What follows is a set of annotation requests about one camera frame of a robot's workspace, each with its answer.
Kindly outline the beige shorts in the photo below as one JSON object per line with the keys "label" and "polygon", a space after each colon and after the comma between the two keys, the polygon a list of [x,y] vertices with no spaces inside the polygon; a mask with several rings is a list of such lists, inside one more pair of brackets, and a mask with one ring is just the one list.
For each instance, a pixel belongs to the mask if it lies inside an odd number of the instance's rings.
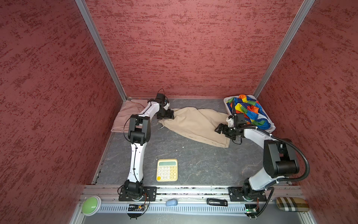
{"label": "beige shorts", "polygon": [[211,146],[228,148],[230,140],[215,132],[219,124],[226,124],[228,115],[212,109],[185,107],[174,109],[174,119],[161,119],[159,123],[188,139]]}

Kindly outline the pink shorts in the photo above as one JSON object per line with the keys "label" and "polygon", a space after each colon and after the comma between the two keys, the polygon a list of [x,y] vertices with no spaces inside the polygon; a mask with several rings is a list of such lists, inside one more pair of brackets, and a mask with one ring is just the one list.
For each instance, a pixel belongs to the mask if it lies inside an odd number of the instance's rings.
{"label": "pink shorts", "polygon": [[111,132],[128,133],[130,117],[133,114],[140,114],[147,105],[148,101],[146,99],[132,99],[124,102],[114,120]]}

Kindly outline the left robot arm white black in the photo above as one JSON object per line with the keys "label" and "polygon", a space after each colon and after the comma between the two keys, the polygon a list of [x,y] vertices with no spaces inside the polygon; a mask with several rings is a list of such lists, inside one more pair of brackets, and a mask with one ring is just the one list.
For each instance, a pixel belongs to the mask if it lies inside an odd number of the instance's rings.
{"label": "left robot arm white black", "polygon": [[155,115],[158,119],[173,119],[174,111],[169,109],[169,106],[170,102],[166,99],[153,99],[141,112],[129,118],[126,140],[131,144],[131,163],[122,189],[123,194],[133,201],[139,201],[145,196],[143,164],[145,148],[151,138],[151,120]]}

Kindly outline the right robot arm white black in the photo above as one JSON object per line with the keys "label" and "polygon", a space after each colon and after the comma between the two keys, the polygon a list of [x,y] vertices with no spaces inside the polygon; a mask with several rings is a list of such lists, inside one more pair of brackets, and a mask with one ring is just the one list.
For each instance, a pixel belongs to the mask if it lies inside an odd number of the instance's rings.
{"label": "right robot arm white black", "polygon": [[279,140],[269,132],[253,126],[229,127],[219,124],[215,132],[232,141],[237,137],[246,138],[263,148],[263,168],[244,181],[239,193],[230,193],[235,197],[251,202],[280,180],[300,171],[296,150],[288,140]]}

